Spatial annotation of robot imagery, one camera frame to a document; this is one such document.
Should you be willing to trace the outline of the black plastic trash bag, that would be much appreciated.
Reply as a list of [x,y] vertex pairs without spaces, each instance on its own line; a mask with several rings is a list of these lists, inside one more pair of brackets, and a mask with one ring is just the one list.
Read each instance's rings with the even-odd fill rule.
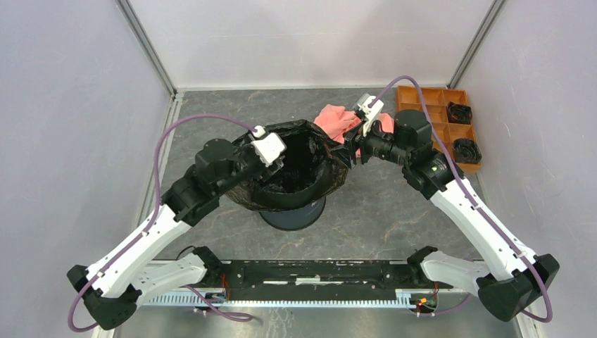
[[269,179],[249,178],[226,196],[251,211],[279,212],[302,208],[338,190],[348,168],[331,154],[339,143],[315,123],[294,120],[266,125],[278,134],[287,149],[283,167]]

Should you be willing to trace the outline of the dark blue trash bin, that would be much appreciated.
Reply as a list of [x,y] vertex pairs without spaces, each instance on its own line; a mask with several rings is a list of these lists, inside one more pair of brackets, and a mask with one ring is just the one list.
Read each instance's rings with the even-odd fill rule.
[[299,231],[318,221],[326,206],[326,198],[312,202],[304,207],[288,211],[260,211],[259,216],[271,227],[281,231]]

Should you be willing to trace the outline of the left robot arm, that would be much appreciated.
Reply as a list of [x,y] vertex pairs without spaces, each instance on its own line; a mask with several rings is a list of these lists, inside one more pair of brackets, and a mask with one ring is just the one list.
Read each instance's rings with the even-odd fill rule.
[[220,205],[220,197],[249,178],[268,178],[282,166],[286,145],[278,134],[235,149],[225,139],[212,139],[195,155],[195,163],[164,193],[154,212],[116,248],[96,263],[75,265],[68,279],[96,325],[112,330],[142,305],[174,289],[200,282],[216,285],[218,264],[201,253],[146,269],[174,239],[190,231]]

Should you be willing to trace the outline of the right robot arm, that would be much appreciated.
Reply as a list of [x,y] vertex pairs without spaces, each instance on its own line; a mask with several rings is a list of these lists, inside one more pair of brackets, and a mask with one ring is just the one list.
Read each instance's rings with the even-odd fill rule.
[[409,283],[425,287],[433,281],[459,288],[503,322],[528,315],[529,306],[543,299],[546,314],[541,322],[549,322],[553,309],[548,288],[559,262],[549,253],[538,255],[507,229],[479,199],[447,150],[434,148],[435,136],[421,111],[397,113],[392,132],[363,117],[345,132],[337,153],[348,167],[372,157],[401,166],[407,183],[447,215],[482,256],[482,262],[466,261],[426,246],[408,260]]

